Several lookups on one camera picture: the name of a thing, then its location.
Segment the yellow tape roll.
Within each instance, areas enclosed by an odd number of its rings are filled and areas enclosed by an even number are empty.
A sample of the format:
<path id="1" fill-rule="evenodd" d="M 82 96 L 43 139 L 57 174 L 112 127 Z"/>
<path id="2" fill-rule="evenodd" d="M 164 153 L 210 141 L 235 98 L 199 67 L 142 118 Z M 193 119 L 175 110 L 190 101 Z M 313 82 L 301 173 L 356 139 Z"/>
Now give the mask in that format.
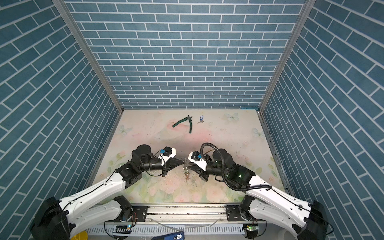
<path id="1" fill-rule="evenodd" d="M 82 231 L 71 238 L 71 240 L 88 240 L 88 233 Z"/>

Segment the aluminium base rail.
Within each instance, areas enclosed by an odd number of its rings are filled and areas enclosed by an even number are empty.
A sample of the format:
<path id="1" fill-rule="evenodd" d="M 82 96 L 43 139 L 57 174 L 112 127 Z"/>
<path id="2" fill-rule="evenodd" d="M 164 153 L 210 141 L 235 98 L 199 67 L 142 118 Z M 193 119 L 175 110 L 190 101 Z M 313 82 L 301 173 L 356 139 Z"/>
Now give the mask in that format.
<path id="1" fill-rule="evenodd" d="M 148 206 L 148 213 L 144 223 L 158 222 L 161 224 L 212 224 L 215 221 L 228 223 L 226 205 L 240 205 L 249 212 L 252 219 L 240 222 L 262 222 L 275 224 L 287 230 L 293 230 L 293 226 L 303 228 L 310 213 L 297 206 L 280 210 L 259 200 L 253 200 L 250 204 L 235 203 L 203 203 L 203 204 L 152 204 L 134 205 Z M 104 205 L 97 205 L 82 214 L 67 214 L 70 224 L 76 224 L 76 230 L 86 230 L 103 222 L 128 222 L 128 210 L 132 206 L 123 207 L 117 201 L 111 201 Z"/>

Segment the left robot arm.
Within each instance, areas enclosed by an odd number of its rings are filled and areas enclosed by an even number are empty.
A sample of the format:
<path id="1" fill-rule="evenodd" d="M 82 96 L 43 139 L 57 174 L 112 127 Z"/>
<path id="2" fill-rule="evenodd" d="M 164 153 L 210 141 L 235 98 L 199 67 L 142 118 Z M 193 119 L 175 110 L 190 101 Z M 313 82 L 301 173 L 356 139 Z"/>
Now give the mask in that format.
<path id="1" fill-rule="evenodd" d="M 176 149 L 165 147 L 156 157 L 148 145 L 132 151 L 132 158 L 100 182 L 68 197 L 46 199 L 38 209 L 30 232 L 35 240 L 69 240 L 95 225 L 118 220 L 135 223 L 137 215 L 124 196 L 116 196 L 143 177 L 146 171 L 168 171 L 184 164 Z"/>

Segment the blue device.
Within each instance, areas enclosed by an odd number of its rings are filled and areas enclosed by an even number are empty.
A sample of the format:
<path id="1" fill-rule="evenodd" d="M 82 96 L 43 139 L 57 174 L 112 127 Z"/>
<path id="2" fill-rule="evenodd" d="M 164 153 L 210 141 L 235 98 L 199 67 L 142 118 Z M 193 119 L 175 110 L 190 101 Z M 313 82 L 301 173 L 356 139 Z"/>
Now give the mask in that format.
<path id="1" fill-rule="evenodd" d="M 185 239 L 184 232 L 174 232 L 174 233 L 151 238 L 151 240 L 184 240 L 184 239 Z"/>

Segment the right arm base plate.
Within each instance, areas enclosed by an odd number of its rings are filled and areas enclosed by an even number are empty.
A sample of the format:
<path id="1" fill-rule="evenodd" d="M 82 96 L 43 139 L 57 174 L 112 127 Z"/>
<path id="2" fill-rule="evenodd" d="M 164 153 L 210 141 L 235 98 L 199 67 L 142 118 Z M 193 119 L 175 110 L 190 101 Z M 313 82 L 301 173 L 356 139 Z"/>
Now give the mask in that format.
<path id="1" fill-rule="evenodd" d="M 228 222 L 250 221 L 252 219 L 249 212 L 240 205 L 226 205 L 225 209 Z"/>

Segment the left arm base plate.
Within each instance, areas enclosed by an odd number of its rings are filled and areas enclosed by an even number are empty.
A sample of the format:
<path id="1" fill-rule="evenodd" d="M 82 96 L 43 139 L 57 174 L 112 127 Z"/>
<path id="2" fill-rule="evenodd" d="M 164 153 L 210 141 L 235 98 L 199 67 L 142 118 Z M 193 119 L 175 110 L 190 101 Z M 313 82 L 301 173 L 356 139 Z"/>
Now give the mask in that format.
<path id="1" fill-rule="evenodd" d="M 148 213 L 148 206 L 132 206 L 128 210 L 128 222 L 131 223 L 143 223 L 146 220 Z"/>

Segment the blue tagged key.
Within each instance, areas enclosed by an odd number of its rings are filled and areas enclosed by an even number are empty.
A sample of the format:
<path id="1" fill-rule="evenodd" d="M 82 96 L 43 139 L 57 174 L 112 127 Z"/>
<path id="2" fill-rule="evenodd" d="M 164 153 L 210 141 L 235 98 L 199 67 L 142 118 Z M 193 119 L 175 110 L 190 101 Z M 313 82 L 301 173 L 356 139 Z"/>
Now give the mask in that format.
<path id="1" fill-rule="evenodd" d="M 199 119 L 199 121 L 198 121 L 198 124 L 203 123 L 203 122 L 204 122 L 204 116 L 201 115 L 201 116 L 200 116 L 200 119 Z"/>

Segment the green handled pliers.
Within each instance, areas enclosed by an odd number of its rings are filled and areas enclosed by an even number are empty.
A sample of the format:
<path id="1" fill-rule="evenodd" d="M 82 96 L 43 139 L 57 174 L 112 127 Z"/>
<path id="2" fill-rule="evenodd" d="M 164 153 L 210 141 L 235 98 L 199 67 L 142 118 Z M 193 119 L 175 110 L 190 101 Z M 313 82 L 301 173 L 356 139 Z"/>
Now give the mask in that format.
<path id="1" fill-rule="evenodd" d="M 192 116 L 190 116 L 190 115 L 188 115 L 187 117 L 185 117 L 185 118 L 183 118 L 183 119 L 177 121 L 176 123 L 174 123 L 174 124 L 172 125 L 172 127 L 175 128 L 175 127 L 178 126 L 179 124 L 181 124 L 181 123 L 183 123 L 183 122 L 186 122 L 186 121 L 189 122 L 189 125 L 190 125 L 190 127 L 189 127 L 189 134 L 191 134 L 191 133 L 192 133 L 192 129 L 193 129 L 193 123 L 192 123 Z"/>

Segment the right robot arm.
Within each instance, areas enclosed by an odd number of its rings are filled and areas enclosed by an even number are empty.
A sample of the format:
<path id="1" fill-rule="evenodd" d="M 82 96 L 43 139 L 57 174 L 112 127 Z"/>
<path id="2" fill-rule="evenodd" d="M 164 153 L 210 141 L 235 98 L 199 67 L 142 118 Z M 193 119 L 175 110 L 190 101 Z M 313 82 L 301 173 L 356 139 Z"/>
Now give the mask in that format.
<path id="1" fill-rule="evenodd" d="M 246 221 L 265 220 L 298 240 L 324 240 L 328 230 L 334 229 L 321 203 L 309 203 L 273 187 L 254 171 L 235 163 L 225 149 L 204 143 L 199 151 L 189 154 L 188 160 L 188 169 L 205 182 L 210 175 L 220 176 L 231 190 L 245 193 L 239 211 Z"/>

